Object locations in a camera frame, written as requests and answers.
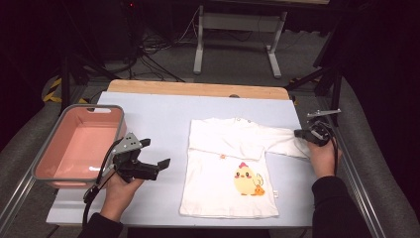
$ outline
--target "metal frame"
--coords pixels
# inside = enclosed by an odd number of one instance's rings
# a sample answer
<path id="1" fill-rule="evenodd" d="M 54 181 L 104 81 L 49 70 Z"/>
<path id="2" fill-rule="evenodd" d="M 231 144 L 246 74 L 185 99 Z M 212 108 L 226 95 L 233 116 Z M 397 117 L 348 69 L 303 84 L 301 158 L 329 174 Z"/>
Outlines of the metal frame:
<path id="1" fill-rule="evenodd" d="M 198 15 L 198 43 L 197 50 L 195 53 L 193 72 L 195 74 L 201 73 L 204 50 L 204 29 L 274 32 L 272 44 L 271 46 L 266 46 L 266 52 L 268 54 L 272 74 L 275 78 L 280 78 L 281 72 L 280 68 L 278 67 L 277 58 L 275 57 L 275 49 L 277 48 L 278 40 L 280 39 L 281 31 L 283 29 L 286 16 L 287 12 L 281 12 L 281 15 L 279 17 L 204 13 L 204 7 L 201 5 Z"/>
<path id="2" fill-rule="evenodd" d="M 325 97 L 318 97 L 318 103 L 322 110 L 328 110 L 328 102 Z M 341 150 L 343 151 L 343 157 L 341 159 L 341 163 L 343 168 L 347 174 L 349 179 L 350 185 L 353 189 L 355 194 L 356 200 L 358 201 L 359 207 L 362 211 L 362 214 L 365 218 L 367 223 L 367 227 L 370 230 L 370 233 L 373 237 L 377 238 L 385 238 L 386 235 L 383 231 L 382 226 L 380 225 L 379 219 L 374 212 L 374 209 L 371 205 L 370 198 L 368 193 L 365 189 L 364 184 L 362 183 L 362 179 L 356 170 L 355 165 L 353 164 L 352 157 L 344 143 L 344 139 L 340 133 L 340 130 L 337 127 L 333 127 L 334 134 L 336 135 L 336 139 L 340 145 Z"/>
<path id="3" fill-rule="evenodd" d="M 7 230 L 12 225 L 14 218 L 18 214 L 25 198 L 28 196 L 36 181 L 31 174 L 31 168 L 34 166 L 35 162 L 36 161 L 32 162 L 31 166 L 19 181 L 15 192 L 0 215 L 0 237 L 6 237 Z"/>

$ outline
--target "pink plastic tray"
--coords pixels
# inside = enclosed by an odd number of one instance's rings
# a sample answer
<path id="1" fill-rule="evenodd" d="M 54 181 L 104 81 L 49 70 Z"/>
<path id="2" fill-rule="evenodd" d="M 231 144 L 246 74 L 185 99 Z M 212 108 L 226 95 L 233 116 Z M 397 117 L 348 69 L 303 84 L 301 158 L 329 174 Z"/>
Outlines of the pink plastic tray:
<path id="1" fill-rule="evenodd" d="M 33 176 L 57 188 L 90 187 L 109 147 L 126 130 L 119 106 L 69 106 L 40 149 Z"/>

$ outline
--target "wooden table edge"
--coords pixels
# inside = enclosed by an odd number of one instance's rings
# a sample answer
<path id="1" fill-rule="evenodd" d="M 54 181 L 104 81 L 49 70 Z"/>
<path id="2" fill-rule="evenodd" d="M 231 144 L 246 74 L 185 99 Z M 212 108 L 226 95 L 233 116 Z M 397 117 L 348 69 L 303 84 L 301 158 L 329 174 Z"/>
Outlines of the wooden table edge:
<path id="1" fill-rule="evenodd" d="M 247 86 L 232 84 L 115 79 L 110 82 L 107 91 L 143 94 L 242 97 L 289 100 L 288 92 L 283 87 Z"/>

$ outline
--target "white metal stand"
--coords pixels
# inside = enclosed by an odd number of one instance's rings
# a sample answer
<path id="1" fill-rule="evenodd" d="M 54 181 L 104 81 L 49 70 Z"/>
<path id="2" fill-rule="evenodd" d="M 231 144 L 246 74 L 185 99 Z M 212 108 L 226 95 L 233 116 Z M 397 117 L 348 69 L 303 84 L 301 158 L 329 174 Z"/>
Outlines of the white metal stand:
<path id="1" fill-rule="evenodd" d="M 286 15 L 287 12 L 282 12 L 279 17 L 204 13 L 203 6 L 200 6 L 198 16 L 198 44 L 197 51 L 195 53 L 194 73 L 201 73 L 204 50 L 203 30 L 237 30 L 274 33 L 272 44 L 271 46 L 266 46 L 266 52 L 268 54 L 269 63 L 271 64 L 274 77 L 280 78 L 281 72 L 278 67 L 277 58 L 275 57 L 275 49 L 277 47 L 278 40 L 280 39 Z"/>

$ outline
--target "white t-shirt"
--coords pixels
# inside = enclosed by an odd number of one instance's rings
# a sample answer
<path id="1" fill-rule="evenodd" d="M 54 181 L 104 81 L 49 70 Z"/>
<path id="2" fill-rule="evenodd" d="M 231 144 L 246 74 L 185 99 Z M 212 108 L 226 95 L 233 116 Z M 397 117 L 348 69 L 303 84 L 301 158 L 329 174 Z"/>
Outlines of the white t-shirt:
<path id="1" fill-rule="evenodd" d="M 289 129 L 243 118 L 192 120 L 180 214 L 277 216 L 265 152 L 309 158 L 306 143 Z"/>

